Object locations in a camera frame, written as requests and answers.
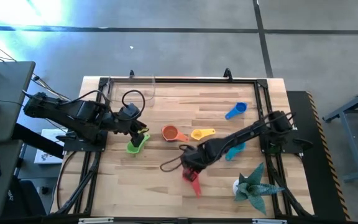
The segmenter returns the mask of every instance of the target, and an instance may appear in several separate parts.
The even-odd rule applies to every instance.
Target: gray floor
[[[257,28],[251,0],[20,2],[27,13],[0,12],[0,24]],[[358,0],[259,4],[266,29],[358,30]],[[284,78],[288,90],[310,91],[320,116],[358,94],[358,35],[269,34],[266,39],[274,77]],[[130,69],[138,75],[220,77],[230,67],[235,77],[266,77],[258,34],[0,31],[0,48],[17,60],[36,61],[36,74],[70,98],[78,95],[84,75],[127,75]],[[41,89],[32,83],[29,91]],[[25,116],[19,121],[34,131],[51,128]],[[339,176],[354,171],[339,121],[324,124],[324,130]],[[342,183],[342,189],[350,216],[358,221],[358,180]]]

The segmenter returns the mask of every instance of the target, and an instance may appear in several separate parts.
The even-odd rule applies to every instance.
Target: artificial plant
[[[260,180],[262,179],[263,173],[264,163],[261,163],[248,178],[240,174],[234,200],[243,201],[249,199],[249,202],[254,208],[266,215],[265,202],[261,196],[275,194],[284,190],[284,188],[271,184],[261,184]]]

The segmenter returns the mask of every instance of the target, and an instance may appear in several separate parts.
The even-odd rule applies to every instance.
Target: wooden table
[[[97,89],[99,78],[84,77],[80,95]],[[273,110],[289,112],[283,79],[268,79],[268,86]],[[95,97],[96,95],[90,95],[87,99],[94,100]],[[181,168],[170,173],[159,169],[161,163],[181,154],[178,145],[182,142],[166,142],[161,136],[161,128],[167,124],[175,125],[189,136],[194,129],[214,128],[216,134],[212,137],[224,137],[256,121],[258,114],[252,85],[156,83],[154,100],[154,106],[146,107],[139,119],[150,128],[151,138],[138,155],[133,157],[125,152],[129,136],[109,133],[106,151],[102,154],[99,167],[92,216],[274,217],[271,196],[263,197],[267,216],[254,209],[249,201],[233,201],[232,185],[239,173],[249,175],[261,162],[265,163],[260,152],[259,138],[248,141],[246,150],[233,161],[222,158],[201,172],[201,198],[196,198],[191,185],[182,179]],[[248,103],[248,110],[243,115],[225,120],[224,115],[238,101]],[[121,103],[113,103],[113,111],[121,106]],[[198,143],[200,142],[194,139],[190,141],[194,146]],[[83,156],[84,153],[77,153],[63,173],[59,189],[61,203],[69,198],[78,185]],[[289,189],[305,210],[313,213],[303,164],[291,154],[283,154],[282,159]],[[269,182],[267,168],[262,182]],[[284,212],[281,193],[278,194],[278,199]],[[55,210],[56,200],[52,207],[52,211]]]

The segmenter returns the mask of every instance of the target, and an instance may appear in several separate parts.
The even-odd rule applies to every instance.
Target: orange measuring cup
[[[162,137],[166,141],[184,141],[188,142],[189,138],[181,133],[174,125],[166,125],[161,129]]]

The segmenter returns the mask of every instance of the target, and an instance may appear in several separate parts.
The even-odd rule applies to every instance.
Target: white paper
[[[51,141],[58,141],[56,136],[64,136],[66,135],[65,132],[63,132],[60,129],[43,129],[41,132],[41,136],[51,140]],[[57,144],[64,146],[64,142],[59,141],[56,142]],[[47,154],[46,152],[43,152],[40,149],[37,149],[37,154],[35,155],[34,164],[61,164],[62,159],[59,159],[55,156],[51,156],[50,154]]]

